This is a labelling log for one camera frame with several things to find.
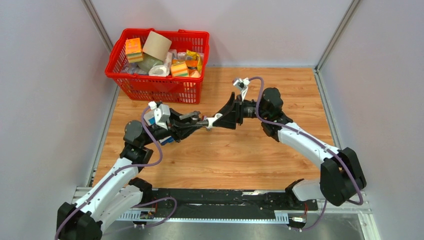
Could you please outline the blue razor package box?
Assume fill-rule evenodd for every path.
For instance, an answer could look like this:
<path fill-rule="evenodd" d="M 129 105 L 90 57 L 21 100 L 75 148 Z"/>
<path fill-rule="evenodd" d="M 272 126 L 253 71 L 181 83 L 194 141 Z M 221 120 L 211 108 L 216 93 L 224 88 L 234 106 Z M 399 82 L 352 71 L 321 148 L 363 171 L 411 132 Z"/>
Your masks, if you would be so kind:
<path fill-rule="evenodd" d="M 143 119 L 144 119 L 144 121 L 146 122 L 146 124 L 148 125 L 148 126 L 152 126 L 153 124 L 155 124 L 156 123 L 156 121 L 155 121 L 155 116 L 154 116 L 154 111 L 153 110 L 148 110 L 144 115 L 143 115 Z M 170 143 L 172 143 L 172 142 L 174 142 L 175 140 L 174 140 L 174 138 L 172 137 L 172 136 L 168 136 L 168 137 L 165 137 L 165 138 L 162 138 L 162 139 L 158 139 L 158 138 L 156 138 L 158 141 L 159 141 L 159 143 L 162 145 L 162 146 L 164 146 L 164 145 L 166 145 L 166 144 L 170 144 Z"/>

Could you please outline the dark grey metal faucet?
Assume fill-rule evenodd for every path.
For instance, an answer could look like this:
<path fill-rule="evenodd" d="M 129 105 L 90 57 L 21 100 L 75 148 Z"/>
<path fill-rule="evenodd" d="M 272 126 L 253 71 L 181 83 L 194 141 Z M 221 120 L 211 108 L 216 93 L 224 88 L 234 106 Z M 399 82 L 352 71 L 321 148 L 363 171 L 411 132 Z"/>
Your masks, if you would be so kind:
<path fill-rule="evenodd" d="M 195 110 L 186 114 L 182 114 L 178 118 L 183 123 L 188 123 L 192 125 L 197 124 L 197 125 L 202 125 L 204 127 L 204 122 L 200 114 L 201 114 L 200 111 Z"/>

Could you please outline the pale green tape roll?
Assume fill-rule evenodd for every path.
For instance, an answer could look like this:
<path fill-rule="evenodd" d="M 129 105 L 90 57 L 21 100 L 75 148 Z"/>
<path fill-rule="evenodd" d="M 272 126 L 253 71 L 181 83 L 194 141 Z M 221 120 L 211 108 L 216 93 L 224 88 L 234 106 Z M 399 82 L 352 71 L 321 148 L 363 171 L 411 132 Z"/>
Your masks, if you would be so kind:
<path fill-rule="evenodd" d="M 146 73 L 148 73 L 153 67 L 159 65 L 163 65 L 163 61 L 147 53 L 143 53 L 143 60 L 137 63 L 137 66 Z"/>

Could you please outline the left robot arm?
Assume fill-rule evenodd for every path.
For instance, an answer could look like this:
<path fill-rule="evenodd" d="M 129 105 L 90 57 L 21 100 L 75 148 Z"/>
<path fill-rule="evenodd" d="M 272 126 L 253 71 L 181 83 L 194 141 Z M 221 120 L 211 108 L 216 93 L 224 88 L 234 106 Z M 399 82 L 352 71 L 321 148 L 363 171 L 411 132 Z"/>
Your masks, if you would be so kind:
<path fill-rule="evenodd" d="M 108 173 L 75 203 L 63 203 L 57 211 L 56 240 L 100 240 L 123 213 L 139 205 L 156 203 L 152 185 L 137 175 L 161 163 L 160 140 L 181 141 L 195 131 L 210 127 L 198 111 L 181 114 L 167 105 L 147 107 L 140 120 L 124 128 L 124 148 Z"/>

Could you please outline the yellow snack packet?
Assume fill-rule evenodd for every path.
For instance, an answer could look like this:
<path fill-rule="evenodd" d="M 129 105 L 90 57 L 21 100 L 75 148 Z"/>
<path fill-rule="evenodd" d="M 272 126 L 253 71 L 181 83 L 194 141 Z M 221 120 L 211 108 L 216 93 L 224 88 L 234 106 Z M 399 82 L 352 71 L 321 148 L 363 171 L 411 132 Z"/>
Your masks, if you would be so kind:
<path fill-rule="evenodd" d="M 201 54 L 195 51 L 187 50 L 184 61 L 189 70 L 197 70 L 199 73 L 203 69 L 203 60 Z"/>

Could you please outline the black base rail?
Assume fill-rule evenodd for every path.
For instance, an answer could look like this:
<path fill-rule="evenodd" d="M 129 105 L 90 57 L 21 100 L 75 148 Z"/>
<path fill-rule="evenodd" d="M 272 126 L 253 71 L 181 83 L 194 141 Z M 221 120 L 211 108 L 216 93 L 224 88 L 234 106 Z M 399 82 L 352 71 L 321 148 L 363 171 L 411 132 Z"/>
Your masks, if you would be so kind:
<path fill-rule="evenodd" d="M 276 211 L 318 210 L 316 200 L 295 201 L 283 190 L 158 188 L 148 191 L 142 203 L 154 216 L 188 220 L 271 220 Z"/>

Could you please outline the brown cardboard tape roll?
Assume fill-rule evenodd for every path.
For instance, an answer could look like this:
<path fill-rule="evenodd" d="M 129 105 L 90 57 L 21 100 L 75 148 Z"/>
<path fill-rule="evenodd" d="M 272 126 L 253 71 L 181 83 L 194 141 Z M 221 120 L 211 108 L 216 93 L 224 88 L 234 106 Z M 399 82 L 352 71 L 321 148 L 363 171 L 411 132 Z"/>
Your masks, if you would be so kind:
<path fill-rule="evenodd" d="M 167 57 L 172 41 L 155 31 L 151 31 L 146 38 L 142 51 L 158 60 L 164 61 Z"/>

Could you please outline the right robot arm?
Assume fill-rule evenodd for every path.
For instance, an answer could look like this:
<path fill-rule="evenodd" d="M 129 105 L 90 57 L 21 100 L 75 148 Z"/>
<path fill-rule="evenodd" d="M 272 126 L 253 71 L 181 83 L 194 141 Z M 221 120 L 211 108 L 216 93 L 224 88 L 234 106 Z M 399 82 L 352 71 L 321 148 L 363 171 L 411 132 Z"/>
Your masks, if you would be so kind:
<path fill-rule="evenodd" d="M 367 185 L 356 152 L 326 144 L 307 133 L 283 112 L 283 104 L 275 87 L 266 88 L 258 102 L 242 100 L 232 93 L 224 107 L 208 119 L 207 127 L 234 130 L 245 118 L 257 118 L 268 137 L 290 146 L 316 165 L 319 178 L 301 178 L 285 189 L 289 208 L 299 209 L 308 200 L 326 200 L 334 206 L 352 203 L 351 198 Z"/>

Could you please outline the white tape roll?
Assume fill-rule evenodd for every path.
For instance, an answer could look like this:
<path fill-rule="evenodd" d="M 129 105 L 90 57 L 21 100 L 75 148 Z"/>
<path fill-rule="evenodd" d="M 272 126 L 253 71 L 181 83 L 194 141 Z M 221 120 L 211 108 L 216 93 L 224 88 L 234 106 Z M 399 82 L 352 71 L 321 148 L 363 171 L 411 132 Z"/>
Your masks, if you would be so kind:
<path fill-rule="evenodd" d="M 170 68 L 167 65 L 155 65 L 148 72 L 153 77 L 167 77 L 169 74 Z"/>

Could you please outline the orange striped sponge block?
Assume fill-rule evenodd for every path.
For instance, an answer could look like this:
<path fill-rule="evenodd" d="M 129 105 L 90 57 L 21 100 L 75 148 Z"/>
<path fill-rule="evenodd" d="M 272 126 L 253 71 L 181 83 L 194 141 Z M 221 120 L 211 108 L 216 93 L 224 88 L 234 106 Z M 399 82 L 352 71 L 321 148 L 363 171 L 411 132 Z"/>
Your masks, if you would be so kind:
<path fill-rule="evenodd" d="M 173 63 L 170 66 L 170 73 L 172 77 L 188 77 L 189 70 L 185 61 L 180 61 L 177 63 Z"/>

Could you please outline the chrome faucet with white elbow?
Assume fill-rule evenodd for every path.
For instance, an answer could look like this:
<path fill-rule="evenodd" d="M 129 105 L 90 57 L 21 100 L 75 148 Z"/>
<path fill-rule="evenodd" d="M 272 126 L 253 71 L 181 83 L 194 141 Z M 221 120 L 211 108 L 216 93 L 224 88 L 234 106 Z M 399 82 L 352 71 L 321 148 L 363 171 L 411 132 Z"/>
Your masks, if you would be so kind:
<path fill-rule="evenodd" d="M 211 120 L 212 120 L 211 117 L 207 117 L 205 115 L 202 117 L 202 121 L 204 122 L 204 127 L 206 128 L 207 131 L 211 130 L 211 126 L 212 126 Z"/>

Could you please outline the red plastic shopping basket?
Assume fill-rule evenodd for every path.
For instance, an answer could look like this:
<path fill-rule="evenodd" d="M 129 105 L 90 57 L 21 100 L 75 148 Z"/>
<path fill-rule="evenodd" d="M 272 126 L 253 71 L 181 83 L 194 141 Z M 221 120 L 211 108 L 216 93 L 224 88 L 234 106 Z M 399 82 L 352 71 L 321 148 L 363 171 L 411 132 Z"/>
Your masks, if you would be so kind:
<path fill-rule="evenodd" d="M 120 89 L 132 100 L 163 101 L 170 103 L 198 104 L 201 98 L 206 64 L 210 53 L 210 34 L 207 31 L 179 29 L 177 31 L 157 31 L 171 40 L 171 49 L 178 52 L 187 50 L 202 53 L 202 70 L 200 77 L 149 76 L 124 73 L 128 64 L 125 54 L 125 42 L 139 38 L 144 43 L 154 28 L 126 28 L 114 44 L 105 68 L 105 75 L 114 80 Z"/>

